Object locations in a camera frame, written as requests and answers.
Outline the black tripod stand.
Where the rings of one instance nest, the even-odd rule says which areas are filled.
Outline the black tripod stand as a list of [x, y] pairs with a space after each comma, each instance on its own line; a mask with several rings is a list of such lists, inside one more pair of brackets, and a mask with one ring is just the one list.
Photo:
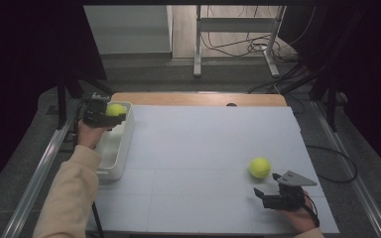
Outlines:
[[96, 79], [82, 75], [80, 79], [59, 78], [58, 82], [58, 113], [59, 124], [57, 129], [61, 130], [69, 124], [70, 119], [75, 119], [80, 111], [83, 102], [86, 101], [84, 91], [80, 85], [83, 80], [93, 87], [103, 91], [107, 95], [112, 95], [114, 91]]
[[289, 86], [284, 87], [280, 90], [282, 95], [286, 95], [291, 91], [315, 80], [314, 86], [312, 87], [309, 96], [313, 101], [321, 100], [326, 94], [327, 101], [325, 102], [325, 120], [333, 132], [336, 132], [335, 127], [335, 108], [337, 105], [337, 78], [327, 70], [318, 70], [311, 73], [308, 76], [299, 79], [298, 81], [292, 83]]

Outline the person's left hand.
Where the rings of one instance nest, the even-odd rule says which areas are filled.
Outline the person's left hand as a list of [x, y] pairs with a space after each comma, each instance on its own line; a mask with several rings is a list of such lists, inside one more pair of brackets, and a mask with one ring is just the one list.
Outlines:
[[77, 143], [91, 150], [96, 147], [103, 134], [107, 131], [106, 128], [89, 127], [82, 120], [78, 122], [77, 130]]

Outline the white plastic bin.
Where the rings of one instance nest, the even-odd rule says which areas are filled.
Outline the white plastic bin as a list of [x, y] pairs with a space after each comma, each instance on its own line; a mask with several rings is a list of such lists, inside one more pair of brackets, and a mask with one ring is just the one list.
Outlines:
[[108, 104], [121, 104], [126, 107], [126, 120], [105, 132], [96, 146], [96, 152], [102, 157], [97, 169], [97, 176], [101, 180], [118, 180], [122, 177], [124, 166], [133, 130], [135, 119], [132, 104], [126, 101], [112, 101]]

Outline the white cabinet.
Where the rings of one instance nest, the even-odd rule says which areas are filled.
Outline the white cabinet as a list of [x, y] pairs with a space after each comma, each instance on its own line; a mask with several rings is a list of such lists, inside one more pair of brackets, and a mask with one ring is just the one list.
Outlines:
[[173, 13], [169, 5], [85, 6], [84, 11], [101, 55], [172, 51]]

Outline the dark curtain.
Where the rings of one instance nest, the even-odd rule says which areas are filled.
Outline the dark curtain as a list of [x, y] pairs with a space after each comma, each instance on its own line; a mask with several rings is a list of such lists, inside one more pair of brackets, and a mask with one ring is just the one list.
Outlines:
[[0, 173], [38, 110], [61, 84], [106, 78], [83, 0], [0, 0]]
[[381, 158], [381, 0], [327, 0], [287, 8], [279, 37], [290, 43], [311, 70], [336, 50], [336, 41], [359, 12], [332, 76], [347, 102], [344, 111]]

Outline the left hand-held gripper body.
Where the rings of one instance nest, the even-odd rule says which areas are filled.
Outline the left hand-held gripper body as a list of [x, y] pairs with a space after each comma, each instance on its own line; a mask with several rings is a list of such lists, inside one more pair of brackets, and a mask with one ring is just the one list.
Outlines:
[[86, 108], [83, 112], [83, 122], [91, 128], [110, 127], [109, 120], [106, 116], [107, 97], [92, 95], [86, 103]]

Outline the yellow tennis ball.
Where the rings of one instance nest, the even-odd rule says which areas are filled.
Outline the yellow tennis ball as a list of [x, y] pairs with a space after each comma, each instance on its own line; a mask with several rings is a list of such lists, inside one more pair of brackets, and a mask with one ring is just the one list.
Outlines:
[[271, 170], [270, 162], [265, 158], [255, 158], [250, 162], [249, 172], [256, 179], [265, 178]]
[[106, 107], [107, 116], [120, 116], [127, 112], [125, 106], [121, 104], [108, 104]]

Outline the white table cover sheet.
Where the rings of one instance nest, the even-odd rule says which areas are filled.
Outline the white table cover sheet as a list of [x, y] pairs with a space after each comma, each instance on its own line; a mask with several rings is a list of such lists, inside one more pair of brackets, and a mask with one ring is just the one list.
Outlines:
[[280, 213], [253, 190], [275, 194], [250, 162], [316, 180], [289, 107], [133, 107], [135, 126], [122, 177], [102, 180], [96, 206], [106, 231], [147, 234], [291, 234]]

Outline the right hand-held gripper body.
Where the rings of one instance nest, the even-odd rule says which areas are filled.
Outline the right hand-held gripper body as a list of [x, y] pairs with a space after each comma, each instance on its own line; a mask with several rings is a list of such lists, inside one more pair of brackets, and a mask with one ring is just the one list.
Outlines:
[[297, 210], [306, 202], [304, 186], [315, 186], [317, 183], [297, 173], [287, 171], [276, 180], [278, 195], [264, 195], [265, 208], [279, 210]]

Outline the metal floor rail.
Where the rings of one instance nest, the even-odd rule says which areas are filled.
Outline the metal floor rail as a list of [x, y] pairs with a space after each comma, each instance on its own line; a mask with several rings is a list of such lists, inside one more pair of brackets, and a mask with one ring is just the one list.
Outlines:
[[64, 138], [74, 121], [76, 109], [79, 104], [79, 99], [72, 99], [67, 105], [66, 119], [51, 137], [17, 207], [1, 235], [1, 238], [18, 238], [20, 236]]
[[[328, 140], [330, 141], [332, 148], [337, 152], [343, 153], [347, 156], [348, 153], [343, 146], [339, 135], [330, 129], [325, 120], [325, 110], [323, 107], [320, 106], [318, 102], [314, 101], [311, 103], [311, 106], [316, 113], [317, 118]], [[353, 177], [353, 180], [350, 182], [351, 186], [356, 193], [356, 196], [360, 201], [360, 204], [362, 205], [375, 233], [377, 234], [377, 237], [381, 238], [381, 209], [378, 207], [377, 202], [366, 187], [366, 184], [364, 183], [360, 174], [357, 174], [357, 176], [354, 175], [354, 167], [351, 166], [347, 160], [343, 160], [341, 163], [345, 173], [348, 176]]]

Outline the wooden table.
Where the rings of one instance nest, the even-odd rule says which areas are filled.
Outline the wooden table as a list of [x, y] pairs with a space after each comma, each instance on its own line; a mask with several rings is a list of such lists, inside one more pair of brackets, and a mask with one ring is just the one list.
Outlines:
[[112, 101], [126, 101], [134, 105], [172, 106], [286, 106], [286, 99], [278, 94], [245, 94], [219, 92], [118, 92]]

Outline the person's right hand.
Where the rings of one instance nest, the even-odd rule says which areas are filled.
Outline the person's right hand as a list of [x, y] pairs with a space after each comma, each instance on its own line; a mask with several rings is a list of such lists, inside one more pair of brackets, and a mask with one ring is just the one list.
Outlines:
[[280, 213], [291, 222], [298, 234], [317, 228], [314, 219], [304, 208], [296, 211], [280, 210]]

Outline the grey metal stand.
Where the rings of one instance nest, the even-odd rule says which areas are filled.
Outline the grey metal stand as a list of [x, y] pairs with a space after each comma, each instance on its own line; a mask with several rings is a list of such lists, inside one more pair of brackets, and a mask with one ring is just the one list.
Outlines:
[[279, 6], [274, 18], [203, 18], [201, 6], [196, 6], [196, 37], [193, 56], [193, 75], [201, 76], [201, 34], [202, 33], [268, 33], [268, 44], [262, 48], [264, 59], [273, 77], [278, 77], [279, 71], [273, 59], [273, 46], [277, 38], [285, 6]]

